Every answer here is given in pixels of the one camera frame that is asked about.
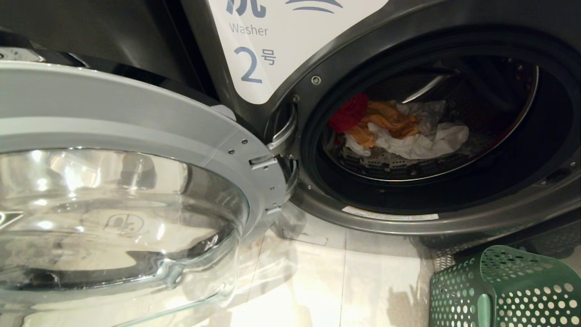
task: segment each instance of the green laundry basket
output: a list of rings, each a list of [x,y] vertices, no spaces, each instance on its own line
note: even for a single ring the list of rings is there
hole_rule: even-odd
[[[581,278],[567,264],[493,246],[432,276],[430,327],[581,327]]]

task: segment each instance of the washing machine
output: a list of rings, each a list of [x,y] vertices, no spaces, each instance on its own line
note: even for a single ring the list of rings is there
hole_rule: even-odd
[[[0,317],[114,325],[227,301],[236,246],[289,199],[435,247],[580,207],[580,15],[574,0],[3,6]],[[357,155],[328,122],[361,93],[443,101],[467,146]]]

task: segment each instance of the washer door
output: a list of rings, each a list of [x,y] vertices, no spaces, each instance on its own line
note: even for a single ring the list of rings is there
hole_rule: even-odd
[[[109,326],[227,300],[240,239],[287,198],[269,148],[162,77],[0,54],[0,316]]]

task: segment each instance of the white sticker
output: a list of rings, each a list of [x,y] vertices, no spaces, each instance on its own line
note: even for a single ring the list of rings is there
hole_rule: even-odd
[[[263,104],[302,63],[388,0],[208,0],[238,94]]]
[[[386,215],[379,214],[377,212],[371,212],[363,209],[358,209],[354,207],[344,207],[343,211],[348,214],[362,216],[366,218],[379,219],[382,221],[434,221],[440,217],[437,214],[430,215],[417,215],[417,216],[400,216],[400,215]]]

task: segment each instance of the floor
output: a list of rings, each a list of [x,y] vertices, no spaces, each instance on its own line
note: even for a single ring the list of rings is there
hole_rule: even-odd
[[[356,233],[345,231],[339,249],[269,230],[239,250],[238,289],[227,308],[206,319],[184,310],[140,327],[427,326],[432,260],[419,259],[403,237],[396,255],[383,254],[381,244],[376,254],[344,250]]]

